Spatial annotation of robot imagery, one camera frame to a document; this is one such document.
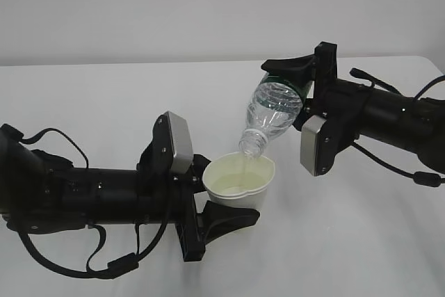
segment plastic bottle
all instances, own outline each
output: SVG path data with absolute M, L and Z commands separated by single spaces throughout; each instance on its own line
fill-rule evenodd
M 240 151 L 257 158 L 267 144 L 282 135 L 295 121 L 310 89 L 296 88 L 288 81 L 267 74 L 254 91 L 247 109 L 246 128 Z

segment liquid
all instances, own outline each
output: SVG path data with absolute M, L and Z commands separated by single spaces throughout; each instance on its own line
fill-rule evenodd
M 227 174 L 220 177 L 211 187 L 211 190 L 221 195 L 231 195 L 251 191 L 262 187 L 265 182 L 259 175 L 248 172 L 252 158 L 244 156 L 241 162 L 240 173 Z
M 242 160 L 241 160 L 241 173 L 240 173 L 239 182 L 238 182 L 238 186 L 239 186 L 239 187 L 242 187 L 243 184 L 244 184 L 245 170 L 246 170 L 246 168 L 247 168 L 247 166 L 248 166 L 248 164 L 249 164 L 249 162 L 250 162 L 251 160 L 252 160 L 252 159 L 251 159 L 249 156 L 245 156 L 245 155 L 243 154 L 243 158 L 242 158 Z

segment bottle neck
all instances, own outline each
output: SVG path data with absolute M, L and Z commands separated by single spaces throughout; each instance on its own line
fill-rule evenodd
M 258 158 L 263 154 L 267 144 L 268 139 L 265 134 L 258 129 L 250 128 L 244 130 L 241 140 L 239 141 L 239 149 L 246 156 Z

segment white table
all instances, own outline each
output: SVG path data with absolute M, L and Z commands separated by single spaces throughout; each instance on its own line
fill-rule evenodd
M 26 136 L 66 131 L 92 167 L 134 168 L 156 117 L 188 120 L 196 153 L 237 150 L 245 106 L 261 62 L 0 67 L 0 118 Z M 421 57 L 343 58 L 351 67 L 415 94 L 439 70 Z M 443 86 L 431 97 L 442 97 Z M 407 170 L 427 170 L 402 150 L 364 138 L 372 152 Z M 299 164 L 300 134 L 290 129 L 267 155 L 277 174 L 256 226 L 210 243 L 202 262 L 183 263 L 169 225 L 137 271 L 114 281 L 74 280 L 36 264 L 18 236 L 0 227 L 0 296 L 445 296 L 445 189 L 413 184 L 348 149 L 314 178 Z M 38 147 L 83 161 L 58 135 Z M 199 196 L 202 208 L 207 195 Z M 143 245 L 156 230 L 143 227 Z M 108 228 L 95 268 L 135 250 L 132 226 Z M 84 269 L 94 230 L 33 237 L 48 258 Z

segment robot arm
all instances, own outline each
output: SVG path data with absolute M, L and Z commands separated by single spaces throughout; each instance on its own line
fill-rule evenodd
M 430 87 L 445 80 L 439 77 L 416 97 L 405 97 L 387 83 L 358 69 L 350 74 L 366 79 L 369 86 L 337 78 L 337 46 L 322 42 L 315 53 L 302 58 L 269 60 L 262 69 L 303 88 L 314 83 L 314 96 L 306 99 L 294 127 L 301 131 L 300 162 L 314 175 L 324 175 L 335 156 L 349 146 L 416 183 L 439 186 L 434 173 L 414 174 L 390 166 L 355 143 L 368 136 L 415 153 L 427 167 L 445 173 L 445 101 L 420 99 Z
M 45 133 L 56 131 L 83 155 L 85 168 L 41 150 L 27 150 Z M 0 128 L 0 213 L 9 229 L 18 233 L 29 254 L 41 265 L 73 278 L 113 279 L 138 268 L 157 245 L 168 223 L 174 223 L 184 261 L 200 261 L 206 244 L 214 239 L 254 225 L 259 212 L 231 208 L 208 201 L 197 213 L 194 194 L 204 191 L 202 173 L 210 163 L 193 154 L 188 125 L 174 113 L 160 115 L 153 140 L 144 150 L 135 170 L 89 168 L 86 155 L 64 133 L 45 129 L 23 139 L 9 125 Z M 130 253 L 94 271 L 91 257 L 105 243 L 103 224 L 160 223 L 146 249 Z M 99 246 L 87 262 L 87 271 L 63 268 L 44 258 L 29 234 L 80 230 L 85 226 L 99 232 Z

